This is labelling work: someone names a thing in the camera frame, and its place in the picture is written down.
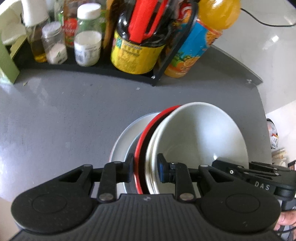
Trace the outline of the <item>right hand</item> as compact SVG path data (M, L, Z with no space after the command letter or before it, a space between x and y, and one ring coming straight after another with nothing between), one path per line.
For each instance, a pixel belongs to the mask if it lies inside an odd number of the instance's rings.
M295 210L290 210L290 211L285 211L280 214L280 217L274 227L274 230L278 231L281 226L292 226L295 227L296 223L296 211Z

